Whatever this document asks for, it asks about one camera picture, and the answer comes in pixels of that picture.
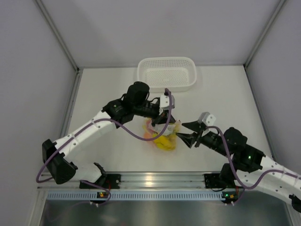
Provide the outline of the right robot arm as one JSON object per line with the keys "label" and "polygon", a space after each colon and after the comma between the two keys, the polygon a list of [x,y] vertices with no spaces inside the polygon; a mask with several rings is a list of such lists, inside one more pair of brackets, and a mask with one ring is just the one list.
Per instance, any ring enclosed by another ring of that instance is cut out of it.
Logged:
{"label": "right robot arm", "polygon": [[222,132],[217,126],[198,121],[184,123],[191,134],[176,135],[189,147],[204,145],[227,157],[228,163],[220,171],[219,180],[225,187],[233,184],[245,190],[255,190],[274,196],[301,210],[301,176],[282,166],[261,150],[247,144],[239,130],[230,127]]}

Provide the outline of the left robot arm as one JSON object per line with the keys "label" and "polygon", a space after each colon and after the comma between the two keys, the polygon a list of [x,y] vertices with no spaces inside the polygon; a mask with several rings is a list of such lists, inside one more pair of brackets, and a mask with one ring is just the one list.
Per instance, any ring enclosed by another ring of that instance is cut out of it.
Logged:
{"label": "left robot arm", "polygon": [[[44,141],[42,144],[44,164],[36,176],[36,182],[47,181],[41,180],[40,176],[44,169],[48,169],[51,179],[58,185],[76,179],[92,184],[96,188],[103,187],[106,184],[107,173],[100,164],[80,166],[75,163],[74,159],[90,143],[118,128],[122,128],[141,141],[155,141],[163,136],[169,124],[175,122],[172,116],[172,109],[175,105],[174,96],[169,89],[165,89],[163,95],[153,100],[148,99],[149,94],[150,87],[144,82],[136,81],[129,86],[125,94],[110,101],[96,116],[74,132],[54,142],[50,139]],[[136,115],[150,118],[152,126],[163,124],[164,127],[157,132],[156,136],[140,137],[124,126]]]}

